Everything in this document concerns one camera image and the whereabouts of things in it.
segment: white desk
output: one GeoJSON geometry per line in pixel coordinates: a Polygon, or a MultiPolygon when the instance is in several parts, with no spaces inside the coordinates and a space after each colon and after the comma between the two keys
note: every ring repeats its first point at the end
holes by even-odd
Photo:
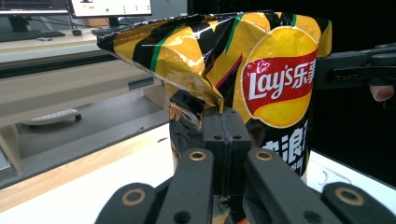
{"type": "MultiPolygon", "coordinates": [[[[96,46],[96,36],[83,30],[81,36],[54,37],[52,41],[23,40],[0,43],[0,66],[21,66],[52,59],[106,54],[96,46]]],[[[17,171],[18,136],[14,124],[58,111],[87,105],[127,93],[128,83],[151,78],[136,67],[114,60],[65,69],[0,78],[0,147],[17,171]]]]}
{"type": "MultiPolygon", "coordinates": [[[[117,189],[135,182],[156,187],[173,171],[169,126],[165,124],[0,190],[0,223],[94,223],[117,189]]],[[[396,215],[394,189],[316,153],[308,164],[308,186],[321,191],[322,171],[329,175],[326,184],[340,181],[334,174],[342,174],[396,215]]]]}

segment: lay's chip bag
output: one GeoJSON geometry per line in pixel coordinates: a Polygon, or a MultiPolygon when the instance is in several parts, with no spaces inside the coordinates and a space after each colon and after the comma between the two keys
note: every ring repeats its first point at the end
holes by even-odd
{"type": "Polygon", "coordinates": [[[257,146],[304,174],[316,58],[331,52],[330,21],[271,10],[193,15],[137,23],[97,45],[163,81],[175,155],[201,131],[203,110],[228,106],[257,146]]]}

